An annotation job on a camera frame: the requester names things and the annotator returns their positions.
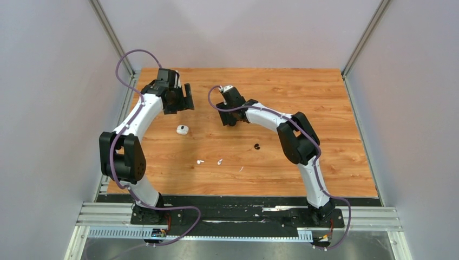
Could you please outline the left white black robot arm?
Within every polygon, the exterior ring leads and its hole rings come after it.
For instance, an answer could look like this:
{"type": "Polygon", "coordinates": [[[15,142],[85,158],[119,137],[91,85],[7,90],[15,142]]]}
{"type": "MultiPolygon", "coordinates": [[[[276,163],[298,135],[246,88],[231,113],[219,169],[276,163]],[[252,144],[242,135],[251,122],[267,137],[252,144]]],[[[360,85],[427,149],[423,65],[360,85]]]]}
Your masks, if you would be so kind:
{"type": "Polygon", "coordinates": [[[166,216],[163,197],[145,176],[147,162],[141,141],[160,114],[193,110],[190,84],[180,83],[176,70],[160,68],[155,80],[137,92],[128,117],[99,137],[101,172],[134,198],[133,224],[160,224],[166,216]]]}

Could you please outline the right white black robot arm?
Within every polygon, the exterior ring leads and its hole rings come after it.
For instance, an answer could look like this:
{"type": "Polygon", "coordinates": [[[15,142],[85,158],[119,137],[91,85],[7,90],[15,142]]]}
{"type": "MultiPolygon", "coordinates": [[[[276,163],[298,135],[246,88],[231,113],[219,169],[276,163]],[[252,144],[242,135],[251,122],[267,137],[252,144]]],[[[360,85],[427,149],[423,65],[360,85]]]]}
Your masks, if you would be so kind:
{"type": "Polygon", "coordinates": [[[297,166],[302,177],[311,223],[323,226],[328,222],[335,204],[320,169],[320,140],[305,114],[282,113],[256,100],[246,100],[232,86],[219,87],[218,90],[224,100],[214,108],[218,110],[223,125],[235,126],[242,121],[276,132],[285,157],[297,166]]]}

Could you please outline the white earbud charging case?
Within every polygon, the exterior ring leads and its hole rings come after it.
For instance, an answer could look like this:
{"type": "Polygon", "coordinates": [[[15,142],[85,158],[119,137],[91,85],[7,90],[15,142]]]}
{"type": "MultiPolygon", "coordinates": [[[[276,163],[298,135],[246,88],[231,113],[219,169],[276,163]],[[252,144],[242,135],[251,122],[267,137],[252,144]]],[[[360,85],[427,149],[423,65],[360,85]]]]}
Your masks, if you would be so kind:
{"type": "Polygon", "coordinates": [[[189,127],[186,125],[179,125],[176,129],[177,134],[187,135],[189,133],[189,127]]]}

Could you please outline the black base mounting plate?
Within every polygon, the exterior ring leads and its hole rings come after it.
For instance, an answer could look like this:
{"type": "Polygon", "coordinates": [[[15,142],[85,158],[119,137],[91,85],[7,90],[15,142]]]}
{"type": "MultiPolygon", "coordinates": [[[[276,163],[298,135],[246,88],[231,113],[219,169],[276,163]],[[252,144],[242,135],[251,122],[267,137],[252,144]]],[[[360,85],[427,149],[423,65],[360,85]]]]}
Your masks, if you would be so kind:
{"type": "Polygon", "coordinates": [[[109,194],[99,203],[127,205],[127,224],[165,226],[169,235],[183,234],[197,223],[189,236],[224,238],[294,238],[299,229],[322,231],[346,229],[345,213],[357,216],[357,208],[380,207],[377,199],[350,198],[350,204],[332,199],[324,210],[315,210],[305,197],[179,196],[160,199],[164,211],[135,205],[127,194],[109,194]]]}

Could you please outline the left aluminium corner post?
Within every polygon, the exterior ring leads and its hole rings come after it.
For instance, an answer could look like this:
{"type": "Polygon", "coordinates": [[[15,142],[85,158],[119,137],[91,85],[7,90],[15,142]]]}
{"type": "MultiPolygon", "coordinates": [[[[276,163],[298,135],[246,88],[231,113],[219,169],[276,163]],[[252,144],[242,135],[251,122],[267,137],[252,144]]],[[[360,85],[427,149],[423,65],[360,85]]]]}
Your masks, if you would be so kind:
{"type": "Polygon", "coordinates": [[[121,58],[125,54],[125,51],[108,19],[106,12],[104,11],[101,2],[99,0],[89,0],[88,2],[91,5],[97,19],[101,23],[106,35],[108,36],[118,58],[121,58]]]}

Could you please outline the aluminium corner post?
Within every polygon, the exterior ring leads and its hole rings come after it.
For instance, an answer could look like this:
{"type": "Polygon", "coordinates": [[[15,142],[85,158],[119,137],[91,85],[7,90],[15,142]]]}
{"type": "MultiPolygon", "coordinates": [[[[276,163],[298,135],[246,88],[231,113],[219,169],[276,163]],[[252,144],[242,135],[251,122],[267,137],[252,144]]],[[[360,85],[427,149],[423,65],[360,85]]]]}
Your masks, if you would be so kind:
{"type": "Polygon", "coordinates": [[[97,19],[101,23],[106,35],[108,36],[118,58],[121,58],[125,54],[125,51],[108,19],[106,12],[104,11],[101,2],[99,0],[89,0],[88,2],[91,5],[97,19]]]}
{"type": "Polygon", "coordinates": [[[359,41],[357,42],[353,52],[351,53],[345,67],[342,69],[342,78],[345,79],[352,71],[357,59],[359,58],[361,52],[365,48],[368,40],[372,36],[373,32],[377,28],[380,20],[383,18],[384,14],[386,13],[387,8],[392,3],[392,0],[381,0],[379,1],[379,5],[376,8],[376,11],[372,15],[369,23],[367,24],[366,28],[364,29],[359,41]]]}

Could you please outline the aluminium frame rail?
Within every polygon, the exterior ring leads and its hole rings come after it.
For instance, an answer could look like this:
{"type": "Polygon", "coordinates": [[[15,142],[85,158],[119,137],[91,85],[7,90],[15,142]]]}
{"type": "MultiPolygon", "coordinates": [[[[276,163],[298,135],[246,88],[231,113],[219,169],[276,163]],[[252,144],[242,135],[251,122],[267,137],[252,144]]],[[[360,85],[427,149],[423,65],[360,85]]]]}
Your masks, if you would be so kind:
{"type": "MultiPolygon", "coordinates": [[[[354,206],[348,213],[346,206],[337,206],[344,220],[351,219],[352,231],[402,232],[401,221],[394,207],[354,206]]],[[[130,203],[84,203],[76,221],[78,226],[130,225],[130,203]]]]}

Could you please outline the right aluminium corner post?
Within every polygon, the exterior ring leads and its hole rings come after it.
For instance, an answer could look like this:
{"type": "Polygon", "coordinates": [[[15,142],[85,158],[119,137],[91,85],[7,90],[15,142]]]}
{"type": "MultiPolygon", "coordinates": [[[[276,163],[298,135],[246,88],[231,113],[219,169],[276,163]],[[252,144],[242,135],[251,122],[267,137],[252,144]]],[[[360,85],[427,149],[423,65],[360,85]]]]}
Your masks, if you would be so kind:
{"type": "Polygon", "coordinates": [[[383,18],[384,14],[386,13],[387,8],[392,3],[392,0],[381,0],[379,1],[379,5],[376,8],[376,11],[372,15],[369,23],[367,24],[366,28],[364,29],[359,41],[357,42],[353,52],[351,53],[345,67],[342,69],[342,78],[345,79],[352,71],[357,59],[359,58],[361,52],[365,48],[368,40],[372,36],[373,32],[377,28],[380,20],[383,18]]]}

